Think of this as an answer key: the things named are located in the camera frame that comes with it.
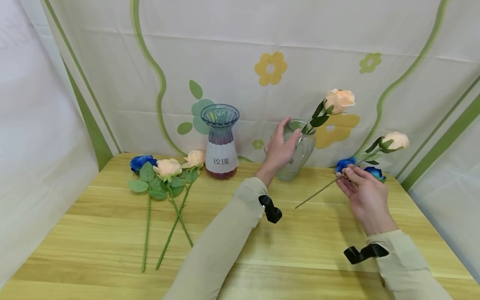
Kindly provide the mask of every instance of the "teal flower pattern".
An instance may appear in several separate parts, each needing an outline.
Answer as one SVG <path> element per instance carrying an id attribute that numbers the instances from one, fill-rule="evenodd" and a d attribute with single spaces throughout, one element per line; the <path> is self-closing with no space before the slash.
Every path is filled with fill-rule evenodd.
<path id="1" fill-rule="evenodd" d="M 192 105 L 193 127 L 200 134 L 208 134 L 208 126 L 200 117 L 200 113 L 202 112 L 202 109 L 212 104 L 214 103 L 210 99 L 201 99 L 200 101 Z"/>
<path id="2" fill-rule="evenodd" d="M 382 63 L 382 54 L 380 52 L 368 53 L 365 58 L 360 60 L 360 74 L 372 73 L 375 68 Z"/>

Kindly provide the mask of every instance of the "black clip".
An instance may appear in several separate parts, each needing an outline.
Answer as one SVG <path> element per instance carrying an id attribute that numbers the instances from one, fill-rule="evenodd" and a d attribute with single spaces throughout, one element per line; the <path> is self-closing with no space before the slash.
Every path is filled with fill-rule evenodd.
<path id="1" fill-rule="evenodd" d="M 360 252 L 355 247 L 348 247 L 343 254 L 347 257 L 351 264 L 358 264 L 370 257 L 384 257 L 389 253 L 379 244 L 370 244 L 363 248 Z"/>
<path id="2" fill-rule="evenodd" d="M 273 205 L 272 198 L 267 195 L 258 197 L 258 202 L 265 210 L 267 220 L 276 224 L 282 218 L 282 211 Z"/>

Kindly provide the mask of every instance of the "red liquid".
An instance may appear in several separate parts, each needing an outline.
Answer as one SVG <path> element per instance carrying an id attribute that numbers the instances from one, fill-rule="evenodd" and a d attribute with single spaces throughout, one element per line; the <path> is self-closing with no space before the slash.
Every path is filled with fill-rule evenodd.
<path id="1" fill-rule="evenodd" d="M 213 178 L 217 178 L 217 179 L 228 179 L 228 178 L 232 177 L 233 175 L 235 175 L 235 172 L 237 172 L 237 168 L 235 168 L 232 171 L 227 172 L 227 173 L 214 173 L 212 171 L 209 171 L 206 167 L 205 167 L 205 169 L 207 170 L 207 173 L 210 174 L 210 176 L 212 176 Z"/>

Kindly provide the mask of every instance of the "wooden table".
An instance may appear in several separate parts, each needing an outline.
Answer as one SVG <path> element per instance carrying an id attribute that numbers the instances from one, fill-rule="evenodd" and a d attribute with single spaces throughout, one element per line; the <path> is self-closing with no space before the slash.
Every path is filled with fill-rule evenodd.
<path id="1" fill-rule="evenodd" d="M 175 219 L 167 201 L 154 202 L 147 269 L 141 273 L 146 195 L 132 193 L 129 161 L 113 158 L 35 252 L 0 291 L 1 300 L 161 299 L 190 251 L 178 225 L 158 271 L 155 265 Z M 203 172 L 183 215 L 195 242 L 258 165 L 241 163 L 230 180 Z M 220 299 L 385 299 L 373 259 L 351 265 L 343 255 L 362 248 L 365 235 L 335 185 L 298 210 L 296 204 L 334 177 L 331 169 L 305 168 L 292 182 L 274 180 L 269 194 L 283 211 L 253 230 Z M 388 177 L 389 206 L 454 299 L 480 299 L 480 288 L 398 182 Z"/>

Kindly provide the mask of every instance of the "green wavy stripe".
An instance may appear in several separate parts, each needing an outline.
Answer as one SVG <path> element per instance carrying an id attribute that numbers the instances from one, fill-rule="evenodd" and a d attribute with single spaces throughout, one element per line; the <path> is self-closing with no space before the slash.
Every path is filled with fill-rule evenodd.
<path id="1" fill-rule="evenodd" d="M 65 66 L 65 70 L 67 71 L 68 79 L 72 84 L 73 92 L 75 93 L 75 97 L 77 98 L 78 107 L 80 108 L 80 112 L 82 113 L 82 117 L 85 121 L 85 127 L 87 128 L 88 135 L 90 136 L 90 141 L 95 152 L 96 163 L 98 165 L 98 171 L 101 171 L 103 167 L 113 158 L 112 151 L 110 150 L 107 141 L 105 141 L 105 137 L 103 136 L 102 131 L 98 127 L 98 124 L 95 121 L 94 116 L 92 115 L 92 111 L 85 102 L 85 99 L 80 92 L 77 83 L 73 79 L 70 70 L 68 69 L 65 62 L 63 62 L 63 65 Z"/>
<path id="2" fill-rule="evenodd" d="M 377 130 L 377 127 L 380 124 L 380 121 L 382 120 L 383 105 L 388 95 L 393 90 L 395 90 L 395 88 L 399 86 L 408 76 L 410 76 L 413 73 L 413 71 L 416 69 L 416 67 L 418 67 L 420 62 L 424 59 L 425 55 L 428 53 L 428 51 L 432 47 L 433 43 L 435 42 L 435 39 L 437 38 L 438 32 L 440 31 L 440 27 L 442 26 L 447 4 L 448 4 L 448 0 L 440 1 L 438 10 L 437 10 L 437 15 L 435 17 L 435 23 L 433 25 L 432 31 L 430 32 L 430 36 L 428 37 L 427 42 L 423 46 L 423 49 L 420 51 L 420 54 L 417 56 L 413 64 L 405 71 L 405 73 L 403 73 L 402 76 L 400 76 L 391 85 L 389 85 L 388 88 L 382 93 L 382 95 L 378 99 L 377 119 L 375 120 L 375 124 L 373 125 L 372 130 L 370 130 L 369 134 L 365 138 L 365 141 L 363 141 L 363 143 L 357 149 L 357 151 L 355 151 L 355 154 L 353 156 L 358 155 L 358 153 L 360 153 L 360 151 L 367 145 L 367 143 L 370 141 L 372 136 L 375 134 L 375 131 Z"/>
<path id="3" fill-rule="evenodd" d="M 185 152 L 180 150 L 180 148 L 178 148 L 177 145 L 175 145 L 175 143 L 170 138 L 170 135 L 168 134 L 167 128 L 165 127 L 165 121 L 163 120 L 163 112 L 162 112 L 162 100 L 163 100 L 163 96 L 165 95 L 165 91 L 167 90 L 167 81 L 165 79 L 165 74 L 163 73 L 158 63 L 153 58 L 152 54 L 150 54 L 145 44 L 144 36 L 142 35 L 142 29 L 140 27 L 139 5 L 140 5 L 140 0 L 130 1 L 132 28 L 133 28 L 133 31 L 135 32 L 135 39 L 137 40 L 140 50 L 145 56 L 145 59 L 150 63 L 152 68 L 155 70 L 158 76 L 158 80 L 160 82 L 160 91 L 158 92 L 158 96 L 156 97 L 156 115 L 158 117 L 158 123 L 160 124 L 160 129 L 163 133 L 163 136 L 165 137 L 170 147 L 172 147 L 179 155 L 187 156 Z"/>
<path id="4" fill-rule="evenodd" d="M 462 103 L 462 101 L 467 97 L 467 95 L 470 93 L 470 91 L 477 85 L 477 83 L 480 81 L 480 76 L 475 79 L 475 81 L 468 87 L 468 89 L 460 96 L 460 98 L 455 102 L 455 104 L 452 106 L 452 108 L 447 112 L 447 114 L 443 117 L 443 119 L 438 123 L 438 125 L 433 129 L 433 131 L 429 134 L 427 139 L 420 145 L 420 147 L 415 151 L 415 153 L 410 157 L 408 162 L 403 166 L 403 168 L 400 170 L 400 172 L 395 176 L 395 178 L 400 178 L 400 176 L 403 174 L 403 172 L 408 168 L 408 166 L 411 164 L 411 162 L 417 157 L 417 155 L 420 153 L 421 150 L 425 147 L 426 144 L 432 139 L 432 137 L 437 133 L 437 131 L 440 129 L 440 127 L 445 123 L 445 121 L 450 117 L 450 115 L 455 111 L 455 109 Z"/>
<path id="5" fill-rule="evenodd" d="M 51 16 L 52 16 L 52 19 L 53 21 L 55 22 L 55 25 L 57 26 L 59 32 L 60 32 L 60 35 L 61 37 L 63 38 L 63 42 L 65 43 L 65 45 L 67 46 L 67 49 L 68 51 L 70 52 L 70 55 L 72 56 L 72 59 L 73 59 L 73 62 L 75 62 L 75 65 L 77 66 L 77 69 L 78 69 L 78 72 L 80 72 L 80 76 L 82 77 L 82 79 L 84 80 L 85 82 L 85 85 L 88 89 L 88 92 L 90 93 L 90 96 L 92 97 L 93 99 L 93 102 L 95 103 L 95 106 L 96 106 L 96 109 L 98 110 L 98 113 L 100 114 L 104 124 L 105 124 L 105 127 L 107 128 L 108 130 L 108 133 L 110 134 L 110 137 L 112 138 L 113 140 L 113 143 L 115 144 L 115 147 L 117 148 L 117 151 L 119 153 L 121 153 L 120 151 L 120 147 L 117 143 L 117 140 L 115 139 L 115 137 L 113 136 L 113 133 L 112 133 L 112 130 L 110 129 L 110 126 L 108 125 L 107 123 L 107 119 L 105 119 L 105 115 L 103 114 L 103 111 L 102 109 L 100 108 L 100 105 L 98 104 L 98 101 L 96 100 L 96 97 L 95 97 L 95 94 L 93 93 L 93 90 L 92 90 L 92 87 L 90 86 L 90 84 L 88 83 L 88 80 L 87 80 L 87 77 L 85 76 L 85 73 L 82 69 L 82 67 L 80 66 L 80 63 L 78 62 L 78 59 L 77 59 L 77 56 L 75 55 L 75 52 L 73 51 L 73 48 L 72 46 L 70 45 L 70 42 L 68 41 L 67 39 L 67 36 L 65 35 L 65 32 L 63 31 L 63 28 L 61 27 L 60 25 L 60 21 L 58 20 L 57 18 L 57 15 L 55 14 L 55 12 L 53 11 L 53 7 L 52 5 L 50 4 L 50 1 L 49 0 L 44 0 L 45 1 L 45 5 L 47 6 L 48 8 L 48 11 L 50 12 Z"/>
<path id="6" fill-rule="evenodd" d="M 453 122 L 452 126 L 433 145 L 430 151 L 421 159 L 410 174 L 402 182 L 405 191 L 409 191 L 423 174 L 442 156 L 442 154 L 457 140 L 457 138 L 470 126 L 480 115 L 480 94 L 473 99 L 472 103 Z"/>

